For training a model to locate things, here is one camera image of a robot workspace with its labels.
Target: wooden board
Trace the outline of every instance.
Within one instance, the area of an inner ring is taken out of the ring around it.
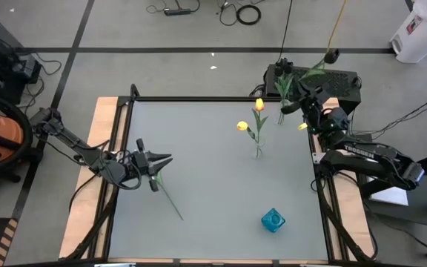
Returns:
[[[101,142],[110,138],[111,130],[113,127],[113,120],[116,112],[117,97],[101,97],[98,99],[96,104],[95,113],[93,115],[92,125],[87,143],[89,145],[98,145]],[[324,108],[335,108],[338,106],[337,99],[329,99],[325,104]],[[120,129],[116,139],[116,150],[119,149],[121,143],[121,136],[124,125],[124,118],[126,111],[122,112]],[[314,144],[316,151],[320,151],[318,142]],[[79,174],[79,180],[77,187],[83,182],[89,179],[92,173],[86,168],[82,167]],[[65,229],[64,239],[62,241],[62,247],[59,253],[60,257],[66,257],[69,255],[77,245],[83,240],[90,227],[93,225],[93,218],[95,217],[96,204],[99,198],[100,186],[102,180],[96,178],[92,183],[82,190],[77,198],[73,202],[72,210],[67,221],[67,227]],[[360,198],[360,192],[356,185],[347,178],[336,175],[334,177],[334,183],[337,191],[337,198],[341,211],[342,223],[348,230],[349,234],[354,238],[360,248],[369,256],[374,252],[373,245],[371,243],[370,233],[368,231],[368,224],[363,210],[362,200]],[[332,245],[334,249],[334,256],[336,259],[340,259],[340,247],[337,239],[337,233],[332,224],[330,224]],[[105,238],[106,223],[102,226],[99,232],[98,244],[102,244]],[[102,245],[98,245],[96,248],[96,257],[102,255]],[[110,259],[112,262],[129,261],[129,262],[143,262],[143,263],[172,263],[172,259]],[[264,260],[181,260],[182,263],[264,263]],[[281,263],[309,263],[309,264],[320,264],[324,262],[307,261],[307,260],[286,260]]]

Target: tulip in vase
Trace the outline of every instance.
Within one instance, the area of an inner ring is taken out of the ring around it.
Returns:
[[[261,150],[261,147],[265,144],[264,138],[260,137],[259,135],[261,128],[263,127],[263,125],[266,122],[266,119],[268,118],[268,116],[264,118],[261,117],[261,111],[264,109],[265,109],[265,104],[263,103],[262,99],[257,99],[255,103],[255,108],[251,109],[255,116],[256,133],[254,133],[250,129],[250,127],[248,127],[248,123],[246,122],[241,121],[241,122],[238,122],[238,124],[236,125],[238,130],[247,131],[248,135],[255,141],[255,146],[256,146],[255,158],[256,159],[259,159],[262,156],[263,151]]]

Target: table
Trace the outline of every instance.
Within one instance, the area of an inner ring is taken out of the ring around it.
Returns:
[[[117,151],[122,146],[122,136],[124,124],[119,124],[119,127],[115,128],[116,132],[112,135],[113,123],[115,116],[117,118],[125,118],[127,114],[127,108],[117,108],[124,105],[129,100],[129,97],[101,97],[98,98],[96,109],[93,115],[93,121],[90,129],[90,134],[87,140],[89,145],[99,144],[111,136],[116,139],[114,142],[113,150]],[[332,108],[338,106],[336,99],[330,99],[325,108]],[[317,140],[314,142],[316,151],[320,151],[320,147]],[[80,170],[77,187],[91,177],[91,172],[82,167]],[[373,246],[371,244],[371,238],[368,231],[368,225],[365,217],[365,212],[362,206],[362,200],[360,193],[356,185],[347,179],[335,176],[334,178],[335,194],[337,195],[337,202],[340,208],[340,215],[342,218],[342,224],[348,230],[349,234],[354,238],[357,245],[367,255],[373,254]],[[71,253],[80,241],[85,237],[86,233],[93,224],[93,218],[96,214],[97,202],[100,195],[100,188],[102,187],[102,180],[95,179],[89,185],[84,188],[75,201],[73,202],[72,211],[70,212],[69,219],[67,221],[67,227],[62,242],[62,247],[59,253],[60,257],[67,256]],[[107,193],[111,193],[112,188],[108,186]],[[326,194],[328,200],[331,201],[330,196],[334,194]],[[343,255],[347,257],[351,256],[350,251],[344,251],[341,253],[341,245],[337,238],[337,233],[334,227],[329,223],[329,232],[331,237],[331,247],[333,259],[341,260]],[[107,228],[107,222],[102,226],[101,231],[98,235],[97,246],[92,248],[94,257],[103,256],[103,245],[105,242],[105,236],[109,229]],[[111,262],[138,262],[138,263],[172,263],[174,259],[150,259],[150,258],[136,258],[136,259],[108,259]],[[272,263],[272,260],[209,260],[209,259],[181,259],[181,263]],[[280,263],[325,263],[323,260],[281,260]]]

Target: gray floor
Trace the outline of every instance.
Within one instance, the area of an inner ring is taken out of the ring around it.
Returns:
[[[279,47],[288,2],[266,0],[258,5],[259,24],[224,27],[214,0],[200,0],[192,16],[149,14],[157,0],[95,0],[81,47]],[[340,0],[296,0],[286,47],[325,47],[340,9]],[[0,0],[0,21],[27,47],[71,47],[87,0]],[[195,7],[194,0],[181,4]],[[350,0],[333,46],[383,48],[408,14],[404,0]],[[231,19],[226,13],[224,19]],[[67,54],[46,53],[44,59],[65,63]],[[310,67],[319,54],[286,54],[296,65]],[[262,82],[262,74],[278,55],[272,53],[79,53],[59,110],[66,126],[87,138],[96,99],[128,94],[135,83],[145,96],[246,96]],[[49,70],[55,64],[46,64]],[[363,103],[354,129],[379,129],[427,101],[427,58],[404,65],[392,55],[343,54],[330,68],[352,70],[363,79]],[[44,93],[36,107],[50,105],[62,71],[43,76]],[[31,108],[29,114],[36,111]],[[427,112],[404,122],[379,141],[415,159],[427,156]],[[7,265],[56,260],[67,221],[68,202],[79,168],[51,148],[34,179]],[[21,183],[0,186],[0,217],[10,217]],[[426,250],[401,233],[369,220],[386,263],[427,266]],[[427,241],[427,227],[392,221]]]

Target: black hose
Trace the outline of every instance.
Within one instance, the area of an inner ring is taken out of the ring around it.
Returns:
[[[0,110],[11,119],[14,119],[22,128],[23,140],[21,147],[14,153],[0,162],[0,169],[7,168],[11,164],[20,160],[30,149],[33,143],[33,130],[30,126],[29,119],[13,104],[0,98]]]

